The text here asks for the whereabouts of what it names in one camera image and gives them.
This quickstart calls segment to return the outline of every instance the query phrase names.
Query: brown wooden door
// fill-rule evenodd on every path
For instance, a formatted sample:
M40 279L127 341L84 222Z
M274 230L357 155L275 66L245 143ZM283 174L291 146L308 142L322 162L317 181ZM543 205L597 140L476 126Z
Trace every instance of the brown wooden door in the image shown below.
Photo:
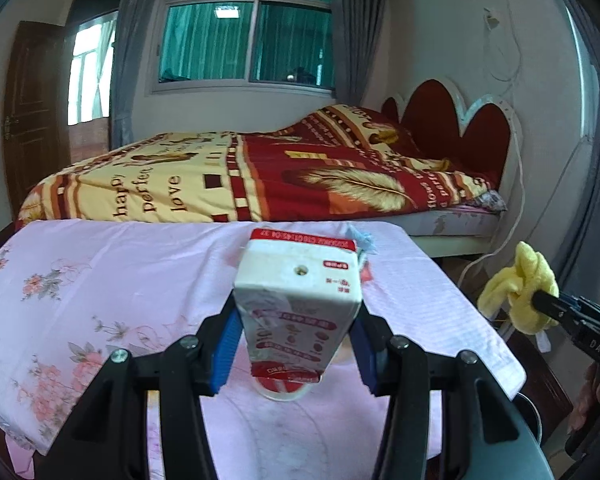
M16 218L29 191L69 164L59 128L64 28L20 22L11 50L2 117L2 154Z

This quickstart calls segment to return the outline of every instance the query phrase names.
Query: red and yellow blanket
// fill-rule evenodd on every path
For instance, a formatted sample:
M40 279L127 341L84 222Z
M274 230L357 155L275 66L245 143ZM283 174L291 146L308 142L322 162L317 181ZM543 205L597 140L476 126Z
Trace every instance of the red and yellow blanket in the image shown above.
M484 176L428 160L410 134L364 108L329 106L266 134L160 134L90 158L38 184L35 219L144 222L380 217L456 205Z

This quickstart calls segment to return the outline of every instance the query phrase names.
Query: yellow towel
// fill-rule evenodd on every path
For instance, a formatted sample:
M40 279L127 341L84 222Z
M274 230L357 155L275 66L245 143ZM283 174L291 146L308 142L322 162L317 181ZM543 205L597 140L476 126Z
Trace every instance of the yellow towel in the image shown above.
M541 253L520 242L516 247L516 261L513 267L505 267L494 275L478 298L480 312L491 317L505 299L511 306L509 318L520 332L533 335L558 323L541 314L531 305L531 296L536 290L544 290L558 297L558 284L554 272Z

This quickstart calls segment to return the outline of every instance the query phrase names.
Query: white cable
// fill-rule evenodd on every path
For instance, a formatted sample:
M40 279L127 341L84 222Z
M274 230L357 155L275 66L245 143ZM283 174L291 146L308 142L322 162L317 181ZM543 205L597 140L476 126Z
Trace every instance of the white cable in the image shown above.
M504 81L502 79L497 78L491 70L489 70L489 73L490 73L491 77L493 77L495 80L508 83L507 88L504 90L504 92L499 94L498 97L503 97L507 92L509 92L509 90L511 90L510 104L513 107L513 89L514 89L514 85L518 79L518 76L520 75L520 71L522 70L522 50L520 49L520 43L518 42L516 30L513 25L513 13L511 11L510 1L509 0L505 0L505 1L507 4L507 11L509 13L509 25L511 27L511 35L513 36L513 41L515 42L516 48L518 50L518 65L516 66L516 69L512 72L511 76L506 78ZM470 264L468 264L462 270L462 273L460 274L460 278L458 278L458 288L460 288L460 286L462 285L462 282L464 281L464 278L466 277L466 274L469 271L469 269L471 269L472 267L475 267L477 264L483 262L487 258L491 258L492 256L495 256L501 250L503 250L503 248L511 240L513 233L515 232L516 228L520 224L520 221L522 220L522 215L525 211L525 202L526 202L524 175L523 175L523 171L522 171L522 154L520 153L520 144L518 142L518 135L516 134L515 130L513 130L512 133L513 133L514 145L516 147L516 155L518 157L518 177L519 177L519 181L520 181L520 191L521 191L520 211L518 212L516 221L513 222L513 226L511 227L507 236L504 238L504 241L501 243L501 245L495 251L493 251L493 253L483 254L480 258L472 261Z

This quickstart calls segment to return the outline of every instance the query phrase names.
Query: white carton box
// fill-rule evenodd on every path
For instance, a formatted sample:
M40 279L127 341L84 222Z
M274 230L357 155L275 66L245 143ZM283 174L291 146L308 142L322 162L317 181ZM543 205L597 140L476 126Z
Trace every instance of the white carton box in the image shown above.
M234 298L252 375L317 383L362 302L355 242L254 229Z

